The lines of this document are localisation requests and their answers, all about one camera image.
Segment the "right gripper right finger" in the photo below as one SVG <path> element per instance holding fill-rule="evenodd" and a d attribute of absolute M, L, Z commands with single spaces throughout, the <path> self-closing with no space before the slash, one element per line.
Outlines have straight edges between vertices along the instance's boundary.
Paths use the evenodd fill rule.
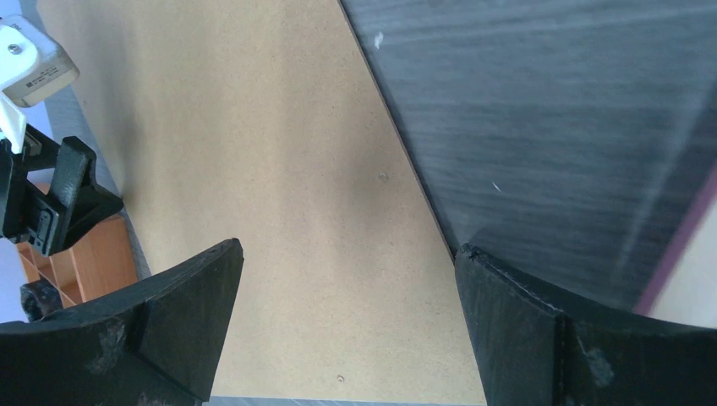
<path fill-rule="evenodd" d="M 459 297 L 490 405 L 713 405 L 716 332 L 617 310 L 472 244 Z"/>

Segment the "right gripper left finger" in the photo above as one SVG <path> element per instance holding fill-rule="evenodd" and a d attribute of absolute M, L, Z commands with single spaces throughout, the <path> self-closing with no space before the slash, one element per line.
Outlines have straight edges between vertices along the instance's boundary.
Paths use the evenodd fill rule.
<path fill-rule="evenodd" d="M 243 263 L 227 239 L 98 299 L 2 324 L 2 404 L 207 402 Z"/>

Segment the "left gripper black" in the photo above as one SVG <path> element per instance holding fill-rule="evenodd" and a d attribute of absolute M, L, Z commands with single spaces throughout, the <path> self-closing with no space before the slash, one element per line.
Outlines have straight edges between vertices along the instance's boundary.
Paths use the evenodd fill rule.
<path fill-rule="evenodd" d="M 123 209 L 122 199 L 96 180 L 96 153 L 77 137 L 58 144 L 34 126 L 25 128 L 19 154 L 1 139 L 1 237 L 22 242 L 28 216 L 32 246 L 44 256 L 68 250 L 92 228 Z M 28 173 L 52 169 L 46 193 L 27 198 Z"/>

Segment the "brown frame backing board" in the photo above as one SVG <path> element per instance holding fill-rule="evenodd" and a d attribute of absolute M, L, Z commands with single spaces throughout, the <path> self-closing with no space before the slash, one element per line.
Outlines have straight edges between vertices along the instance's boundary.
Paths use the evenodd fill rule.
<path fill-rule="evenodd" d="M 146 262 L 236 238 L 213 394 L 482 404 L 454 265 L 336 1 L 40 1 Z"/>

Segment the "pink wooden picture frame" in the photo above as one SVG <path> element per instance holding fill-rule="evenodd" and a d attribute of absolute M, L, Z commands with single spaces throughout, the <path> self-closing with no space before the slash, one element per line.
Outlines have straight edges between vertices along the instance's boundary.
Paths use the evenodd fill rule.
<path fill-rule="evenodd" d="M 696 195 L 634 312 L 716 327 L 716 167 Z"/>

